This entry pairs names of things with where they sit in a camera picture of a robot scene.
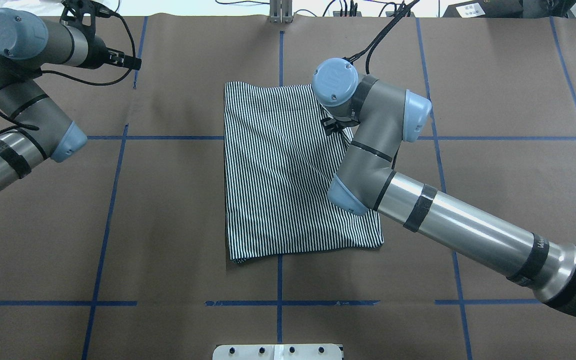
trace white label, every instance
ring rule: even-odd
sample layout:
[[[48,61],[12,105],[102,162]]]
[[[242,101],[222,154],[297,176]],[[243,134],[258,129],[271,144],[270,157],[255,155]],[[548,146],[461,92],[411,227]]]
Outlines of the white label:
[[[459,15],[462,18],[475,18],[475,16],[486,15],[484,9],[482,9],[482,5],[480,5],[478,2],[475,2],[474,4],[457,6],[455,9],[457,9],[457,12],[459,12]]]

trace towel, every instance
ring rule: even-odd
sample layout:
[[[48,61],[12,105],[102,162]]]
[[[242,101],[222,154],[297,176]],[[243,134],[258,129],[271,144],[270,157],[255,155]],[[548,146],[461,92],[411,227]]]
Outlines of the towel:
[[[327,199],[353,134],[326,136],[321,120],[329,114],[310,85],[228,82],[224,105],[231,261],[384,243],[376,212],[356,216]]]

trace striped cloth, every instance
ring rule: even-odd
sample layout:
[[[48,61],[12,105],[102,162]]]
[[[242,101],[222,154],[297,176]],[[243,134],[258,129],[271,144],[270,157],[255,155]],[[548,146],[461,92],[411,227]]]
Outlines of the striped cloth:
[[[376,212],[356,216],[327,199],[352,132],[325,135],[328,114],[310,85],[228,82],[224,103],[230,260],[384,243]]]

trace robotic arm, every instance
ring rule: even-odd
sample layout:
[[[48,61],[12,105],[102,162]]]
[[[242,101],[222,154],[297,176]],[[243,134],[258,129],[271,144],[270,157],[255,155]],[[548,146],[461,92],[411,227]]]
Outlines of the robotic arm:
[[[318,66],[312,87],[333,115],[323,123],[327,134],[360,125],[330,185],[332,203],[355,215],[376,210],[576,317],[576,246],[550,242],[391,169],[402,141],[418,139],[429,100],[339,58]]]
[[[96,69],[103,64],[141,68],[130,30],[119,14],[90,0],[64,0],[61,23],[27,11],[0,8],[0,116],[14,124],[0,131],[0,191],[28,175],[48,158],[62,162],[82,148],[87,136],[33,81],[43,64]],[[86,15],[90,25],[84,25]],[[132,42],[132,56],[107,48],[95,35],[96,18],[121,18]]]

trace light blue plastic cover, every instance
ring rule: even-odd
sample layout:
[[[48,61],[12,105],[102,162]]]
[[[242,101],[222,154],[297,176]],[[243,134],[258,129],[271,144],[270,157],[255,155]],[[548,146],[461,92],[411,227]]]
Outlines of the light blue plastic cover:
[[[312,76],[312,91],[324,107],[336,107],[350,100],[358,84],[357,69],[338,57],[319,64]]]
[[[57,145],[57,148],[55,148],[50,158],[55,162],[61,163],[83,148],[87,141],[88,137],[86,134],[84,134],[75,121],[73,121],[70,123],[70,127],[66,130],[66,133],[63,135],[59,145]]]
[[[48,28],[36,14],[0,7],[0,55],[25,60],[36,57],[48,44]]]
[[[337,205],[350,214],[362,216],[368,212],[368,207],[365,207],[365,205],[350,192],[346,185],[341,182],[337,174],[334,174],[332,178],[327,197],[330,203]]]
[[[426,125],[430,109],[433,105],[430,100],[420,96],[409,89],[406,90],[406,106],[404,107],[404,134],[405,142],[417,141],[421,131]]]

